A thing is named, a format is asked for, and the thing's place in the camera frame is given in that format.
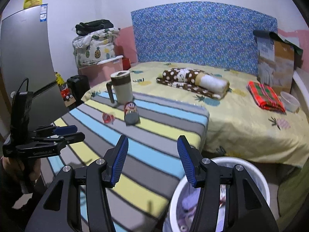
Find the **blue gripper pad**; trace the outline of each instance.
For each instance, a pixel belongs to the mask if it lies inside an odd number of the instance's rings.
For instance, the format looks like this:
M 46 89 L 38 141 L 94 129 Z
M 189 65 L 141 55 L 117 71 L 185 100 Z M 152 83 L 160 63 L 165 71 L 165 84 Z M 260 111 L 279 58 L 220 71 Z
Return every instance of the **blue gripper pad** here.
M 60 126 L 54 129 L 54 135 L 66 135 L 71 133 L 76 133 L 77 127 L 76 125 L 68 125 L 68 126 Z
M 192 187 L 195 187 L 197 184 L 197 180 L 195 179 L 194 165 L 189 156 L 188 149 L 192 149 L 192 148 L 190 144 L 188 143 L 186 137 L 183 135 L 179 136 L 177 140 L 178 154 L 179 154 L 184 172 L 186 173 L 188 182 L 192 185 Z
M 118 155 L 112 165 L 112 175 L 111 175 L 111 184 L 114 186 L 120 178 L 123 165 L 129 149 L 129 140 L 125 135 L 121 135 L 120 139 L 117 142 L 115 149 L 119 149 Z

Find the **refrigerator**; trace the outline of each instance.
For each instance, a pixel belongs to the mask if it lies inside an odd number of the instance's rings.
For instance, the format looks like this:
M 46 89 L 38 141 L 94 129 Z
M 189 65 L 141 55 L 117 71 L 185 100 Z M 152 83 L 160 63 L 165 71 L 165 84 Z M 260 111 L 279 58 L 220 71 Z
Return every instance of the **refrigerator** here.
M 29 130 L 49 125 L 68 112 L 56 83 L 49 50 L 48 5 L 19 11 L 2 21 L 0 34 L 0 64 L 7 95 L 25 78 L 29 91 L 41 93 L 33 99 L 29 113 Z M 20 91 L 26 90 L 26 83 Z

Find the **pink storage box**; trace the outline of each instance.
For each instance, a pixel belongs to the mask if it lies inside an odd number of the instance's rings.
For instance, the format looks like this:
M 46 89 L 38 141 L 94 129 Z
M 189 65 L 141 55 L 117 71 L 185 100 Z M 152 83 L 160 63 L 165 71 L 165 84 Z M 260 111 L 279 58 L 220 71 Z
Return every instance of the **pink storage box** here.
M 104 81 L 111 79 L 111 74 L 123 70 L 122 55 L 99 62 L 96 65 L 81 67 L 78 70 L 80 75 L 86 75 L 90 87 L 94 87 Z

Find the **plastic bowl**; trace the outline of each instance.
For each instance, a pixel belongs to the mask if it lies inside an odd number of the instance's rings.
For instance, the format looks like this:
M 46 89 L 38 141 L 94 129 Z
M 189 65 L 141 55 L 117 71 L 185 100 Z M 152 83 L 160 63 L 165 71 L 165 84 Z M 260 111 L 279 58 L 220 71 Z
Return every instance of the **plastic bowl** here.
M 226 167 L 231 167 L 233 168 L 235 165 L 240 164 L 243 165 L 244 168 L 248 171 L 252 179 L 254 180 L 255 184 L 261 191 L 263 197 L 265 198 L 268 206 L 270 204 L 270 193 L 269 193 L 269 187 L 267 184 L 267 181 L 264 177 L 264 175 L 261 173 L 261 171 L 251 164 L 250 162 L 239 159 L 239 158 L 234 158 L 234 157 L 218 157 L 212 159 L 213 162 L 218 164 L 219 166 L 226 166 Z M 173 197 L 171 199 L 171 204 L 169 208 L 169 219 L 170 219 L 170 224 L 173 232 L 181 232 L 178 226 L 177 222 L 177 207 L 181 207 L 181 201 L 184 198 L 184 190 L 188 187 L 192 187 L 189 182 L 187 181 L 187 177 L 183 177 L 182 180 L 179 182 Z M 224 211 L 219 210 L 218 214 L 218 222 L 221 221 L 224 218 Z
M 300 106 L 298 100 L 295 97 L 293 97 L 291 94 L 284 92 L 284 91 L 282 91 L 280 95 L 281 95 L 281 101 L 285 109 L 293 113 L 296 112 Z

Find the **pink wall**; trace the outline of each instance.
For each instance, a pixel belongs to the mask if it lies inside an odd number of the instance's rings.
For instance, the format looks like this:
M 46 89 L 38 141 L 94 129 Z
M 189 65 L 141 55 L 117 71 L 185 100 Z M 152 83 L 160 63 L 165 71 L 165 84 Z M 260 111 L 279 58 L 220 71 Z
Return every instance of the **pink wall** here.
M 284 37 L 297 37 L 299 39 L 300 48 L 304 50 L 302 54 L 302 69 L 309 72 L 309 31 L 308 30 L 297 30 L 293 32 L 285 32 L 278 29 L 278 33 Z
M 138 61 L 133 26 L 121 29 L 115 43 L 116 55 L 123 55 L 129 58 L 131 63 L 136 63 Z

